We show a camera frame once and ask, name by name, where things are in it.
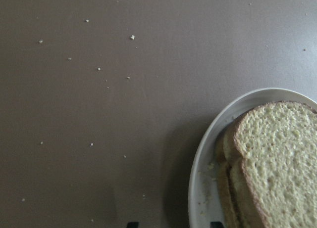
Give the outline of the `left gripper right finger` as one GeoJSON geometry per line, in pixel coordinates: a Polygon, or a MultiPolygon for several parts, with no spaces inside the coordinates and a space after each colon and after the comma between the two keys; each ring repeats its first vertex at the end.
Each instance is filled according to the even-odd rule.
{"type": "Polygon", "coordinates": [[[224,228],[222,222],[210,222],[210,228],[224,228]]]}

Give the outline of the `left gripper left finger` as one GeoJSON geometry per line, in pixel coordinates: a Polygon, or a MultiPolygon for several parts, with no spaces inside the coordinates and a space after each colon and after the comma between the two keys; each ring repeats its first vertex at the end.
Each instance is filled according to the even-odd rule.
{"type": "Polygon", "coordinates": [[[138,228],[139,222],[128,222],[126,228],[138,228]]]}

